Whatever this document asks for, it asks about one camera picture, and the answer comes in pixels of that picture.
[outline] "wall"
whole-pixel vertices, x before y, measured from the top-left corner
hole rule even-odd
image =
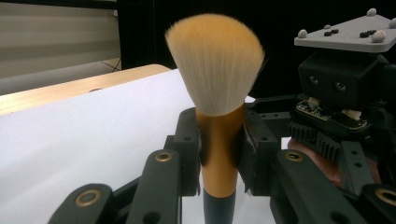
[[[113,10],[0,3],[0,78],[118,57]]]

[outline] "black plastic part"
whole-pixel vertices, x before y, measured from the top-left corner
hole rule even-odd
[[[178,118],[174,136],[174,150],[181,160],[181,196],[194,196],[200,193],[199,174],[199,134],[195,122],[195,108],[184,110]]]
[[[114,198],[112,207],[116,212],[113,224],[123,224],[131,210],[131,202],[134,199],[140,177],[122,186],[113,192]]]
[[[374,184],[360,143],[341,142],[340,158],[337,164],[343,189],[360,195],[363,186]]]
[[[290,112],[296,105],[296,96],[281,95],[273,97],[258,98],[253,103],[247,104],[247,109],[253,110],[258,114]]]
[[[226,198],[216,198],[204,190],[205,224],[232,224],[235,192]]]
[[[270,162],[280,150],[280,144],[261,117],[251,110],[245,115],[245,127],[239,174],[245,182],[245,191],[250,189],[255,196],[269,196]]]
[[[372,100],[380,56],[344,50],[318,50],[298,70],[303,92],[325,105],[360,110]],[[309,80],[315,77],[318,84]]]
[[[297,216],[289,201],[280,201],[272,197],[270,200],[270,207],[276,224],[297,223]]]
[[[304,153],[278,152],[273,169],[299,223],[367,223]]]
[[[262,113],[260,117],[276,139],[280,140],[283,137],[290,137],[286,129],[291,119],[290,112]]]
[[[109,223],[113,217],[110,209],[112,198],[112,190],[107,185],[85,185],[67,196],[50,218],[49,224]]]
[[[180,223],[179,169],[179,156],[174,150],[151,153],[125,223]]]
[[[359,197],[361,213],[370,223],[396,223],[396,188],[364,186]]]

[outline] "wire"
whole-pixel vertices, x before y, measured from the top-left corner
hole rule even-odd
[[[117,69],[117,67],[119,66],[120,62],[121,62],[121,57],[120,57],[119,61],[117,62],[116,66],[114,67],[112,73],[113,73],[114,71],[116,71],[116,69]]]

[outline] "white surface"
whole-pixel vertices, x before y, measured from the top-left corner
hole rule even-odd
[[[0,117],[0,223],[47,223],[74,189],[118,189],[193,107],[177,70]],[[234,223],[275,223],[239,179]],[[202,197],[183,199],[183,223],[204,223]]]

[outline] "black background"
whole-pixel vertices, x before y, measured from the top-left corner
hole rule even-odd
[[[156,3],[156,61],[176,68],[164,41],[165,31],[180,19],[202,13],[234,17],[259,37],[269,58],[250,92],[253,97],[300,93],[298,65],[315,49],[296,47],[294,37],[301,29],[314,32],[324,25],[335,25],[366,15],[374,7],[388,19],[396,17],[393,1],[275,1],[275,0],[183,0]],[[395,50],[383,55],[395,63]]]

